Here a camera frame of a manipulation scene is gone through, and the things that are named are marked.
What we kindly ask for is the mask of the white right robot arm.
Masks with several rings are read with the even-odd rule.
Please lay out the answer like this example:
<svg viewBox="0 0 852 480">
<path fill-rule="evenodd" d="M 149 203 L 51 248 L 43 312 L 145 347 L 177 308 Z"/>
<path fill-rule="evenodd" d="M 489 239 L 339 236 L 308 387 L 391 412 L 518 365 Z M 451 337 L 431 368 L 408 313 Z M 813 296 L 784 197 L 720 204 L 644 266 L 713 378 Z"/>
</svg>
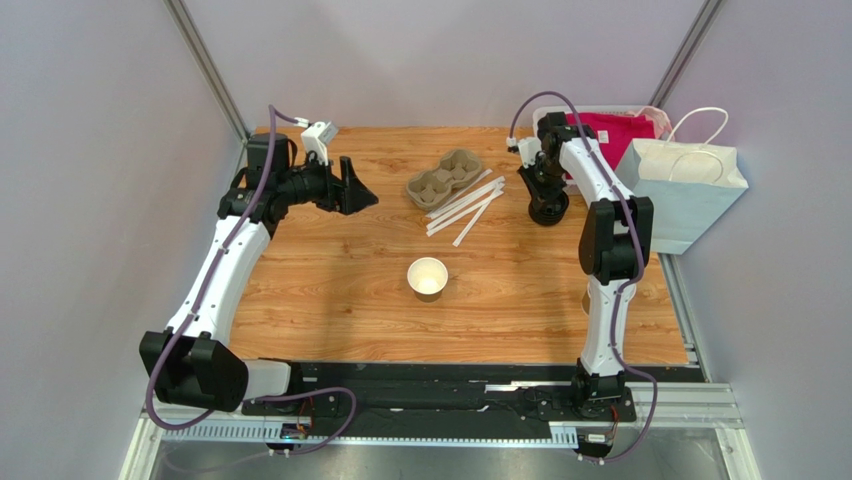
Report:
<svg viewBox="0 0 852 480">
<path fill-rule="evenodd" d="M 588 277 L 589 325 L 569 401 L 577 416 L 593 419 L 626 394 L 622 342 L 629 303 L 649 261 L 654 206 L 617 179 L 595 132 L 578 116 L 545 114 L 536 135 L 519 141 L 517 149 L 535 223 L 553 226 L 562 220 L 569 206 L 567 180 L 574 181 L 587 205 L 578 258 Z"/>
</svg>

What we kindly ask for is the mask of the stack of paper cups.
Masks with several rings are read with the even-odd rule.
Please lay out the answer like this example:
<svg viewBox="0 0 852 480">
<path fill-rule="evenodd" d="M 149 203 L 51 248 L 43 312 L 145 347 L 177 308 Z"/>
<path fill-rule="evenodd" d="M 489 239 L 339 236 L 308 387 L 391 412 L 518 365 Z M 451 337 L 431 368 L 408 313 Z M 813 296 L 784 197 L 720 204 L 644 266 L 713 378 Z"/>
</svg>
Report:
<svg viewBox="0 0 852 480">
<path fill-rule="evenodd" d="M 582 308 L 582 311 L 584 312 L 585 315 L 589 314 L 590 303 L 591 303 L 591 300 L 590 300 L 589 292 L 585 291 L 584 294 L 583 294 L 582 300 L 581 300 L 581 308 Z"/>
</svg>

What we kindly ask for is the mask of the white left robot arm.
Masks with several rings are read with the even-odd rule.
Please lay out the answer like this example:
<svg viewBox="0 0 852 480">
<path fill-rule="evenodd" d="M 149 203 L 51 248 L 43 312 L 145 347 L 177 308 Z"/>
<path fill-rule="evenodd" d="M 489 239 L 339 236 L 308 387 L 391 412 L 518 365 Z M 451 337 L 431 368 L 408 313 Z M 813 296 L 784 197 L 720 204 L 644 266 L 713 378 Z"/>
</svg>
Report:
<svg viewBox="0 0 852 480">
<path fill-rule="evenodd" d="M 300 145 L 282 133 L 252 136 L 247 165 L 220 199 L 215 233 L 201 271 L 164 330 L 148 331 L 139 352 L 149 375 L 146 402 L 233 412 L 247 400 L 287 393 L 286 361 L 242 360 L 228 345 L 248 280 L 293 206 L 351 215 L 377 204 L 350 158 L 334 173 L 327 123 L 301 134 Z"/>
</svg>

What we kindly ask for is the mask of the stack of black lids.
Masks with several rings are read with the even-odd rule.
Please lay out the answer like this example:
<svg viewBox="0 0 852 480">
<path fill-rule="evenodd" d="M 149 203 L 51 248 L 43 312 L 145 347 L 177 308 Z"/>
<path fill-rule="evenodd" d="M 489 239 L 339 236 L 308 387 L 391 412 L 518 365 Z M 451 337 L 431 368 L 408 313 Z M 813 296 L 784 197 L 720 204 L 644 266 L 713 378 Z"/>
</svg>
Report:
<svg viewBox="0 0 852 480">
<path fill-rule="evenodd" d="M 531 201 L 528 205 L 529 217 L 538 225 L 550 227 L 558 224 L 565 216 L 570 205 L 567 197 L 549 203 Z"/>
</svg>

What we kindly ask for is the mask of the single paper cup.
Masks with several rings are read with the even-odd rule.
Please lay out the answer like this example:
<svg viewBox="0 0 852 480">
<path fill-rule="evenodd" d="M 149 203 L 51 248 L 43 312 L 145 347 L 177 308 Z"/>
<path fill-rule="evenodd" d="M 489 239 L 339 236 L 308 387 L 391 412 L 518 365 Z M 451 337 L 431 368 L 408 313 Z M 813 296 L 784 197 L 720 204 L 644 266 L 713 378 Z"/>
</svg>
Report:
<svg viewBox="0 0 852 480">
<path fill-rule="evenodd" d="M 433 257 L 422 257 L 412 262 L 406 280 L 414 295 L 423 302 L 434 302 L 449 281 L 446 265 Z"/>
</svg>

